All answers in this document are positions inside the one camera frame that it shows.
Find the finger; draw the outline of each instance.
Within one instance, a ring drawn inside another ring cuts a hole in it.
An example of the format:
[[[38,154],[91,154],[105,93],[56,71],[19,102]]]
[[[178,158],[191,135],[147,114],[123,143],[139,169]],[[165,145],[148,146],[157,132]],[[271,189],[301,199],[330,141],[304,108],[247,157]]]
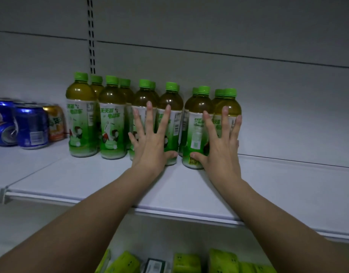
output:
[[[161,119],[161,123],[159,124],[157,134],[161,134],[164,136],[164,134],[166,133],[170,115],[171,115],[171,106],[168,104],[166,106],[166,110],[164,111],[163,118]]]
[[[199,152],[191,152],[191,153],[190,153],[190,156],[191,156],[193,159],[199,161],[204,167],[207,166],[207,159],[208,159],[208,157],[205,156],[205,155],[203,155],[202,153],[199,153]]]
[[[204,120],[205,125],[208,131],[208,136],[210,137],[210,142],[217,139],[217,133],[214,123],[211,120],[210,115],[207,113],[207,111],[204,111]]]
[[[238,137],[239,137],[239,131],[240,131],[240,127],[241,127],[241,122],[242,122],[242,116],[239,115],[236,117],[236,121],[235,121],[235,125],[234,125],[234,128],[231,132],[231,135],[230,135],[230,139],[231,140],[237,140]]]
[[[130,139],[130,141],[133,144],[134,149],[135,149],[137,146],[139,146],[139,143],[138,143],[137,139],[135,138],[135,136],[131,132],[129,132],[128,135],[129,135],[129,139]]]
[[[145,118],[145,133],[153,133],[153,105],[147,101],[147,115]]]
[[[139,138],[144,137],[145,136],[144,128],[143,128],[143,125],[142,125],[142,121],[141,121],[141,119],[139,117],[138,109],[134,108],[133,109],[133,114],[134,114],[135,128],[136,128],[136,131],[138,133],[138,136],[139,136]]]
[[[176,158],[178,156],[178,152],[174,151],[174,150],[170,150],[170,151],[166,151],[164,153],[164,156],[166,157],[166,159],[172,159],[172,158]]]
[[[222,108],[221,129],[222,129],[221,138],[228,142],[229,138],[230,138],[229,108],[228,108],[228,106],[224,106]]]

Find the supermarket shelf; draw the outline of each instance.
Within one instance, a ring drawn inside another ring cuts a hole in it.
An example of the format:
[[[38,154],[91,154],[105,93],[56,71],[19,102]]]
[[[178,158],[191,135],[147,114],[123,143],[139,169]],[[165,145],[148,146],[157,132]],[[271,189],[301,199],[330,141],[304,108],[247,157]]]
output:
[[[0,146],[0,189],[5,188],[65,157],[68,139],[38,150]]]
[[[105,160],[100,154],[71,157],[67,141],[63,143],[63,147],[57,145],[62,153],[55,161],[8,186],[5,197],[74,205],[131,166],[128,155],[119,160]],[[240,164],[242,177],[261,195],[320,234],[349,241],[348,168],[246,156],[240,157]],[[206,173],[184,167],[180,157],[176,165],[166,167],[133,209],[149,216],[243,225]]]

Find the forearm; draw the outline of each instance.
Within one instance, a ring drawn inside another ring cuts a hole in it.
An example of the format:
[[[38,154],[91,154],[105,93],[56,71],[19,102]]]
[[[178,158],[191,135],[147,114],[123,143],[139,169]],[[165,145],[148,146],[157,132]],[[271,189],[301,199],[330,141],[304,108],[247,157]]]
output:
[[[228,180],[218,187],[278,272],[349,271],[349,261],[330,241],[259,195],[245,181]]]
[[[140,165],[128,169],[1,257],[0,272],[94,272],[122,218],[153,179]]]

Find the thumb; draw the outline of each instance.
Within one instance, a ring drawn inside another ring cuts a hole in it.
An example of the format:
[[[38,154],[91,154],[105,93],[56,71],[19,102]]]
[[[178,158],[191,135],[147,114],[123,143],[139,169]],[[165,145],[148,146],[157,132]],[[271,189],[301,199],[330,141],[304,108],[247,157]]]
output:
[[[199,161],[204,167],[207,165],[207,156],[203,155],[202,153],[199,152],[191,152],[190,156]]]
[[[164,153],[164,156],[166,157],[167,160],[172,159],[178,156],[178,152],[174,150],[166,151]]]

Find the gold can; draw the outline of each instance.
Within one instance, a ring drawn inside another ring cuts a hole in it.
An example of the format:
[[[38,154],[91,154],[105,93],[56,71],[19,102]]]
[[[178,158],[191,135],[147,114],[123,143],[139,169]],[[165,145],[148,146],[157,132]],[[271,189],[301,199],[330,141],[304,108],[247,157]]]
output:
[[[48,116],[49,140],[59,141],[65,138],[63,126],[63,111],[57,104],[39,103],[43,106]]]

